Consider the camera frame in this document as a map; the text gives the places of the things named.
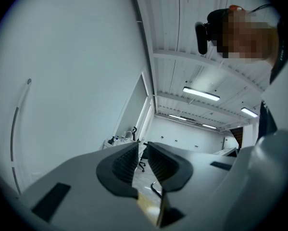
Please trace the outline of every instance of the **ceiling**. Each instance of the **ceiling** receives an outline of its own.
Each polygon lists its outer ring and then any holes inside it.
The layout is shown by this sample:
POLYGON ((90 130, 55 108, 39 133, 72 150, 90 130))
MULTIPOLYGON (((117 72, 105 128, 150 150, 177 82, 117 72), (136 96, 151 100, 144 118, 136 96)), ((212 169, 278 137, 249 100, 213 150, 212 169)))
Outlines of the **ceiling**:
MULTIPOLYGON (((137 0, 145 30, 157 115, 178 115, 197 126, 207 124, 217 131, 252 123, 241 112, 246 107, 259 114, 261 93, 268 87, 271 67, 258 61, 244 64, 223 59, 208 43, 200 55, 194 25, 207 15, 231 4, 253 10, 267 0, 137 0), (191 87, 220 96, 212 101, 183 92, 191 87)), ((273 8, 256 13, 255 20, 276 26, 273 8)))

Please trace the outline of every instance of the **rectangular light fixture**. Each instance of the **rectangular light fixture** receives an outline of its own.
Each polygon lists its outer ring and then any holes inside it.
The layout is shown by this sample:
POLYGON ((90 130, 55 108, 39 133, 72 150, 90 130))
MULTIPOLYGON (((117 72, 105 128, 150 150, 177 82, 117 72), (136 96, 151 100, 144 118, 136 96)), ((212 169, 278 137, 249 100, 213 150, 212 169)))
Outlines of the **rectangular light fixture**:
POLYGON ((178 119, 183 120, 183 121, 186 121, 186 119, 184 119, 182 117, 178 117, 178 116, 175 116, 175 115, 169 115, 169 116, 174 117, 174 118, 178 118, 178 119))
POLYGON ((241 111, 243 111, 244 113, 247 113, 248 115, 252 116, 252 117, 257 117, 258 115, 256 113, 254 113, 253 111, 247 109, 247 108, 242 108, 241 111))
POLYGON ((204 98, 209 98, 209 99, 212 99, 214 101, 218 101, 220 99, 219 96, 216 96, 216 95, 213 95, 211 93, 204 92, 204 91, 198 91, 198 90, 192 89, 190 87, 184 87, 183 91, 187 92, 187 93, 194 94, 194 95, 198 95, 198 96, 201 96, 201 97, 204 97, 204 98))
POLYGON ((212 129, 216 129, 216 127, 212 127, 212 126, 209 126, 209 125, 206 125, 206 124, 203 124, 204 127, 208 127, 208 128, 212 128, 212 129))

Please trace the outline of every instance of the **floor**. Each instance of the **floor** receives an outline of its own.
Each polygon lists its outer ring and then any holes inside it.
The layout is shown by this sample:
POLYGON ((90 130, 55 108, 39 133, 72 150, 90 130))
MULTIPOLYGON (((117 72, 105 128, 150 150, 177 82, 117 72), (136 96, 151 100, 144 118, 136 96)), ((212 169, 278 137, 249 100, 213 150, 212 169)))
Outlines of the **floor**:
MULTIPOLYGON (((155 204, 157 207, 160 207, 161 199, 150 188, 150 185, 155 182, 157 178, 150 168, 147 159, 142 159, 141 161, 146 164, 146 166, 144 166, 145 172, 142 172, 141 167, 138 167, 135 170, 132 186, 136 188, 142 195, 148 198, 153 204, 155 204)), ((160 193, 162 192, 162 187, 158 181, 153 185, 153 187, 160 193)))

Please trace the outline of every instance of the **neck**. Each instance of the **neck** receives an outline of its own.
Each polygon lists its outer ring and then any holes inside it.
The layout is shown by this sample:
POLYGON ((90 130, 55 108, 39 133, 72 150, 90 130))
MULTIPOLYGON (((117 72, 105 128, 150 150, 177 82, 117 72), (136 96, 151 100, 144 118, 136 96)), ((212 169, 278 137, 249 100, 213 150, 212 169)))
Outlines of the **neck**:
POLYGON ((270 30, 271 30, 271 34, 269 37, 269 46, 271 48, 270 48, 270 55, 266 59, 266 61, 273 68, 273 66, 275 65, 275 63, 277 61, 277 57, 278 57, 279 39, 278 39, 277 28, 271 28, 270 30))

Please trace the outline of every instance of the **headset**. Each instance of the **headset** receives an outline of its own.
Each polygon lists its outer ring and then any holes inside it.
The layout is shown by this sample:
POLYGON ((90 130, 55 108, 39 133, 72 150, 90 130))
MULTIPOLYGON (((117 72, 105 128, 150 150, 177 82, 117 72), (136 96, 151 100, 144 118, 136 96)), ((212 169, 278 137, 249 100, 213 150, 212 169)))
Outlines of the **headset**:
MULTIPOLYGON (((268 7, 272 7, 272 4, 268 3, 259 6, 258 8, 247 13, 254 13, 268 7)), ((203 24, 202 22, 197 22, 195 24, 197 45, 200 54, 204 55, 207 53, 207 41, 217 41, 217 36, 222 34, 222 25, 220 25, 222 18, 229 12, 233 11, 244 11, 244 9, 242 9, 240 6, 231 5, 228 9, 219 9, 211 12, 207 17, 208 23, 203 24)))

